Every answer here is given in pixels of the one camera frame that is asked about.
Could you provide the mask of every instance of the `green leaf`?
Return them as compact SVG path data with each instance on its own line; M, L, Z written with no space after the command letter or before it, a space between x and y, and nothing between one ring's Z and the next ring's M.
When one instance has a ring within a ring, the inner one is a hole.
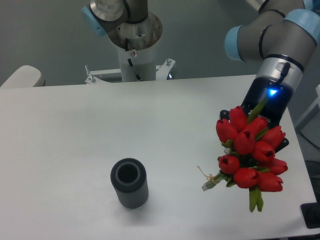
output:
M234 141L233 140L227 140L226 142L222 142L221 145L224 146L227 149L230 149L234 145Z
M262 109L264 109L265 105L267 104L268 100L269 98L266 97L255 106L255 108L251 111L250 115L248 116L246 124L251 123L256 117L258 117Z
M232 176L228 176L228 178L226 179L226 182L229 183L232 181Z
M257 170L260 173L267 173L270 172L270 169L267 167L263 167L263 166L255 166L253 167L254 170Z
M230 182L228 182L225 186L226 186L227 188L231 188L231 187L234 186L234 185L236 185L236 183L235 183L234 181L230 181Z
M229 154L232 155L232 156L235 156L237 158L240 157L239 153L237 153L236 151L232 151L231 149L229 150Z
M259 212L262 211L262 208L264 206L264 200L262 199L262 194L260 189L258 188L258 199L256 201L256 208L258 209Z
M262 129L260 132L258 132L258 134L255 136L255 141L259 141L262 139L262 137L268 132L269 128L266 127L264 129Z
M255 210L259 196L259 188L257 186L249 189L249 209L252 213Z

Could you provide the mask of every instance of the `black cylinder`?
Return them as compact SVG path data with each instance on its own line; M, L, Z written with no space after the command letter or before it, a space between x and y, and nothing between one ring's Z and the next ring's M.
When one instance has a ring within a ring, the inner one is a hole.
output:
M125 158L118 161L111 170L110 178L120 203L126 208L136 209L147 201L147 172L138 160Z

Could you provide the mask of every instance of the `cable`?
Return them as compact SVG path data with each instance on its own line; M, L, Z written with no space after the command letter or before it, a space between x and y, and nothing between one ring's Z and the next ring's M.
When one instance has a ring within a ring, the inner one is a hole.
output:
M317 146L316 144L314 144L312 141L310 141L301 131L299 131L299 134L300 134L301 137L303 137L308 143L310 143L313 147L315 147L316 149L320 150L320 147Z

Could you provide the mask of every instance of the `white table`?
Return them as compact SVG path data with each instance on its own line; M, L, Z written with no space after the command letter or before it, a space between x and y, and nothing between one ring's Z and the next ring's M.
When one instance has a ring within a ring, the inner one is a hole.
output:
M315 202L288 111L290 145L283 191L249 191L221 182L203 192L205 173L224 154L218 114L241 104L254 76L4 89L0 91L1 240L251 240L311 235L300 205ZM113 165L136 158L149 199L124 208Z

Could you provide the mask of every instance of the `metal bracket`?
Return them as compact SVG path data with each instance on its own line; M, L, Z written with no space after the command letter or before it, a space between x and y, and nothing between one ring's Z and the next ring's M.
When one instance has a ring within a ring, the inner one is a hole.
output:
M128 51L128 58L135 58L137 56L137 52L135 50ZM172 79L173 76L170 73L172 67L175 65L176 61L168 58L165 60L163 65L157 65L156 69L156 80L167 80ZM97 71L90 71L88 65L85 65L85 72L86 72L86 80L87 84L102 84L108 83L102 79L108 78L120 78L121 77L121 70L120 69L109 69L109 70L97 70Z

